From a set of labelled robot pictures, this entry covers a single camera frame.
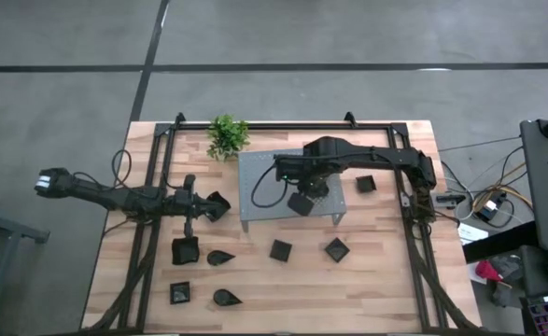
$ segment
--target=black teardrop shape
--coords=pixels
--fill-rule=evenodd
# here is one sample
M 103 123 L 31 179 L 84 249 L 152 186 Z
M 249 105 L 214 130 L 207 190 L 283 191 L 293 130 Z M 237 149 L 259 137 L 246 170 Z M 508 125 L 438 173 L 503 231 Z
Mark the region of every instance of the black teardrop shape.
M 236 298 L 234 294 L 226 289 L 218 289 L 214 293 L 214 301 L 218 306 L 229 306 L 238 303 L 243 303 L 240 299 Z
M 234 259 L 234 257 L 236 256 L 233 256 L 230 253 L 215 250 L 209 252 L 209 254 L 207 255 L 207 262 L 212 266 L 218 266 L 230 259 Z

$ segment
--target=wooden table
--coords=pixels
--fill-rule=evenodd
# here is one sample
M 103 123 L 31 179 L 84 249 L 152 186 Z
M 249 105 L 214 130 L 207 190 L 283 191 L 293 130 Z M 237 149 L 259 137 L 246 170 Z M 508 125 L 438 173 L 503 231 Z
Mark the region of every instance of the wooden table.
M 412 146 L 433 159 L 438 177 L 436 191 L 445 190 L 430 122 L 407 124 Z M 131 187 L 144 182 L 154 125 L 131 124 L 125 146 L 133 156 L 127 180 Z M 300 148 L 323 135 L 342 137 L 356 145 L 388 146 L 386 133 L 380 131 L 255 131 L 250 133 L 251 145 L 246 150 Z M 195 174 L 195 190 L 200 195 L 206 197 L 218 190 L 232 209 L 215 223 L 205 217 L 194 221 L 201 258 L 183 266 L 172 265 L 171 243 L 183 236 L 184 219 L 163 218 L 145 332 L 420 331 L 392 172 L 353 169 L 341 175 L 347 213 L 338 227 L 333 227 L 328 218 L 304 217 L 270 220 L 244 233 L 238 209 L 237 162 L 209 159 L 205 154 L 208 145 L 204 131 L 177 132 L 169 183 L 180 185 L 186 174 Z M 127 168 L 124 162 L 120 173 Z M 359 175 L 373 175 L 377 191 L 358 194 L 355 177 Z M 160 174 L 155 176 L 157 185 Z M 123 219 L 120 212 L 110 213 L 106 227 Z M 441 218 L 432 226 L 440 281 L 468 319 L 480 325 L 457 228 Z M 83 327 L 92 325 L 122 289 L 133 233 L 130 224 L 104 239 Z M 340 263 L 323 251 L 335 237 L 351 250 Z M 293 244 L 288 263 L 268 257 L 274 239 Z M 210 266 L 205 256 L 215 249 L 236 258 L 218 267 Z M 191 302 L 170 305 L 169 285 L 183 281 L 190 281 Z M 138 300 L 139 287 L 133 302 Z M 219 288 L 228 289 L 244 303 L 216 306 L 212 296 Z M 435 321 L 428 288 L 426 296 L 429 315 Z M 133 304 L 131 321 L 136 310 Z

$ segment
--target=concrete floor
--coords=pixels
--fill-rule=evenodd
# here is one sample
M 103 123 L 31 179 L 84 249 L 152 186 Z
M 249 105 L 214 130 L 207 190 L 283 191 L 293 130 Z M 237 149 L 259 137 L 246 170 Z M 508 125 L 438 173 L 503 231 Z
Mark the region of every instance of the concrete floor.
M 142 64 L 159 0 L 0 1 L 0 65 Z M 548 62 L 548 1 L 173 0 L 156 63 Z M 140 74 L 0 74 L 0 215 L 51 230 L 21 245 L 0 332 L 76 330 L 105 211 L 36 197 L 39 169 L 112 180 Z M 548 119 L 548 70 L 153 74 L 141 120 L 431 119 L 438 147 L 518 135 Z M 442 154 L 466 183 L 519 141 Z M 513 157 L 511 166 L 522 160 Z M 490 171 L 473 187 L 495 181 Z M 515 184 L 528 194 L 526 181 Z M 522 204 L 516 215 L 532 218 Z M 471 224 L 483 227 L 483 223 Z M 520 312 L 475 287 L 484 325 L 521 332 Z

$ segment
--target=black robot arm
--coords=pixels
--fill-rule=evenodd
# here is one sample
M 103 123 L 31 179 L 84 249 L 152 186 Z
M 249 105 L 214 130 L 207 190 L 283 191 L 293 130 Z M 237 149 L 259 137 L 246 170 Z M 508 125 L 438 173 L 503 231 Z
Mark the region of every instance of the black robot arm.
M 436 186 L 433 164 L 431 158 L 414 148 L 356 146 L 324 136 L 305 145 L 302 155 L 276 155 L 274 165 L 276 180 L 296 184 L 299 192 L 309 198 L 326 196 L 328 176 L 348 168 L 401 171 L 413 187 L 413 201 L 420 205 L 412 207 L 413 216 L 419 220 L 434 218 L 429 196 Z
M 158 187 L 104 186 L 70 174 L 64 168 L 51 168 L 39 172 L 35 184 L 37 195 L 45 198 L 75 197 L 97 203 L 107 210 L 121 210 L 135 221 L 147 221 L 160 216 L 184 216 L 185 236 L 192 236 L 191 219 L 205 215 L 211 221 L 218 220 L 229 205 L 217 192 L 207 199 L 193 192 L 195 175 L 187 175 L 182 187 L 175 187 L 174 195 L 167 196 Z

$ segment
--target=potted plant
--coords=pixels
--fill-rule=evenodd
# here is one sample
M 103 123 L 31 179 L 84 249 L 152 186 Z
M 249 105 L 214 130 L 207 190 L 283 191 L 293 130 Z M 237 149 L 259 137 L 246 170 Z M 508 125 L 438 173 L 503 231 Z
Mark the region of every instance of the potted plant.
M 232 116 L 217 116 L 211 121 L 207 136 L 212 144 L 207 155 L 216 160 L 226 161 L 237 157 L 238 152 L 248 145 L 248 124 L 244 120 L 234 121 Z

